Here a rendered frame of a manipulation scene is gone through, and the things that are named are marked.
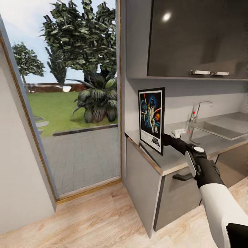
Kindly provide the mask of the poster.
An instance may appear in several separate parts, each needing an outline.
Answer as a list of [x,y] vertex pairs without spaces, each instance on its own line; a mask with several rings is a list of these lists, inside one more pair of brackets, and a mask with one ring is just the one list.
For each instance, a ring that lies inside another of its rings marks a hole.
[[163,156],[165,87],[138,90],[140,140]]

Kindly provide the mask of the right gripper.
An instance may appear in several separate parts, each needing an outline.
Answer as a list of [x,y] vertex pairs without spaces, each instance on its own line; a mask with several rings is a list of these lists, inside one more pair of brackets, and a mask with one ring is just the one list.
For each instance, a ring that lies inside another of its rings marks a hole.
[[174,138],[174,137],[171,137],[170,135],[168,134],[161,134],[161,137],[164,139],[163,141],[163,145],[164,146],[168,146],[168,145],[171,145],[172,147],[174,147],[176,150],[178,148],[178,145],[182,142],[184,142],[183,140],[181,140],[181,136],[180,138]]

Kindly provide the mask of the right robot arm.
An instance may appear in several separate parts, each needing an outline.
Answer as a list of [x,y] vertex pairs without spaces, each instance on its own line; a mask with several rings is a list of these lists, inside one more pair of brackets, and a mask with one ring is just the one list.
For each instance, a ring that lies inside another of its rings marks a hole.
[[212,238],[218,248],[248,248],[248,216],[220,178],[220,172],[207,159],[203,148],[187,144],[180,134],[185,129],[172,130],[172,136],[161,134],[163,145],[171,145],[185,155],[204,204]]

